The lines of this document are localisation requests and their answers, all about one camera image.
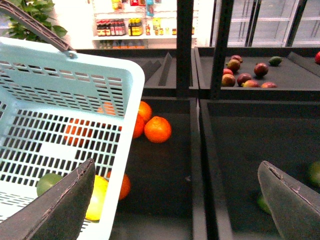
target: black display shelf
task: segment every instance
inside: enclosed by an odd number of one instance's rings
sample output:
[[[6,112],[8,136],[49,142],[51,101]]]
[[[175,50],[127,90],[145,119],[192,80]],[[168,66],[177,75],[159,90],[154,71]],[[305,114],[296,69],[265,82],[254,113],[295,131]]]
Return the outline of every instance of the black display shelf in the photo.
[[[307,179],[309,164],[319,161],[319,107],[306,101],[200,100],[207,224],[213,229],[208,239],[281,239],[272,217],[257,205],[262,161],[320,193]]]
[[[227,48],[224,63],[230,60],[232,55],[240,55],[243,58],[240,70],[234,75],[236,80],[241,73],[249,73],[253,79],[260,84],[264,82],[274,82],[277,88],[243,88],[236,83],[234,87],[221,87],[218,89],[219,99],[229,100],[274,100],[274,101],[318,101],[320,99],[320,77],[315,70],[306,70],[293,61],[294,54],[306,59],[314,58],[319,50],[317,48],[254,48],[254,47],[229,47]],[[194,56],[197,67],[197,77],[199,83],[199,98],[212,99],[211,78],[213,71],[213,47],[195,47]],[[283,57],[282,63],[278,67],[272,67],[268,60],[272,56]],[[254,74],[256,63],[266,63],[269,65],[269,72],[263,78],[258,79]]]
[[[195,98],[143,97],[172,136],[133,139],[125,172],[131,192],[119,201],[111,240],[207,240],[201,143]]]
[[[184,97],[197,97],[199,85],[194,49],[191,49],[191,75]],[[79,49],[78,53],[130,60],[137,63],[145,75],[142,95],[145,97],[179,97],[177,95],[176,49]]]

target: yellow lemon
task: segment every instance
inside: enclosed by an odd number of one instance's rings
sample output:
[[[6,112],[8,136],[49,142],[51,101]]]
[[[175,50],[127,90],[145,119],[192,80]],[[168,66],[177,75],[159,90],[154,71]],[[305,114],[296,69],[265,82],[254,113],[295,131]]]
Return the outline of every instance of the yellow lemon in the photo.
[[[107,193],[108,183],[109,182],[104,177],[95,175],[90,204],[85,214],[86,219],[91,221],[100,220]]]

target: white wall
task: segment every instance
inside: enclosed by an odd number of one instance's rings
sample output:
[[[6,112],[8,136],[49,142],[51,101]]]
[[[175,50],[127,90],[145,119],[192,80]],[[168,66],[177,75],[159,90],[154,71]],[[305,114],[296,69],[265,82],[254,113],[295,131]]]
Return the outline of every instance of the white wall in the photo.
[[[64,40],[74,49],[93,49],[93,8],[88,0],[53,0],[54,23],[64,27],[68,33]]]

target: glass door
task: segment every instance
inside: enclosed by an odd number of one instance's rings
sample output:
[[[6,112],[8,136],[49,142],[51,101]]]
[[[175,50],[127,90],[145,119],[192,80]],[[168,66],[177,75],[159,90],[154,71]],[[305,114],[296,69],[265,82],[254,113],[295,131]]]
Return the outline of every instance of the glass door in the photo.
[[[320,47],[320,0],[306,2],[293,47]]]
[[[228,47],[245,46],[253,3],[254,0],[234,0],[229,30]],[[213,26],[212,46],[216,44],[220,8],[221,0],[217,0]]]
[[[285,47],[299,0],[258,1],[252,47]]]

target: fruit display stand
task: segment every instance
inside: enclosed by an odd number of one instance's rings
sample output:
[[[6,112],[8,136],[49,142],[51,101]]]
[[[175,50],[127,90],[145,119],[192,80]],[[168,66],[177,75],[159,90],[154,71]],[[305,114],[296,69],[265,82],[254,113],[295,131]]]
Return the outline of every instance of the fruit display stand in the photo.
[[[149,97],[177,96],[177,50],[176,49],[127,49],[100,50],[79,49],[79,53],[130,60],[137,63],[145,75],[142,95]],[[191,80],[188,83],[188,95],[197,97],[197,80],[194,49],[191,49]]]
[[[213,69],[213,47],[195,47],[194,55],[199,82],[199,98],[210,99],[210,85]],[[221,87],[220,99],[242,100],[300,100],[313,101],[320,97],[320,77],[318,65],[305,67],[307,60],[304,57],[313,57],[318,52],[317,48],[252,48],[228,47],[224,64],[228,63],[232,55],[240,55],[243,59],[240,69],[234,74],[236,83],[233,87]],[[273,56],[282,57],[279,66],[270,66],[268,61]],[[265,63],[268,73],[257,78],[254,68],[257,63]],[[237,78],[239,74],[248,73],[261,85],[265,82],[274,82],[277,88],[239,87]]]
[[[131,192],[120,200],[111,240],[206,240],[200,132],[195,98],[143,97],[172,135],[132,140],[126,165]]]
[[[280,240],[272,217],[257,204],[258,167],[268,161],[308,181],[319,161],[319,102],[200,100],[208,239]]]

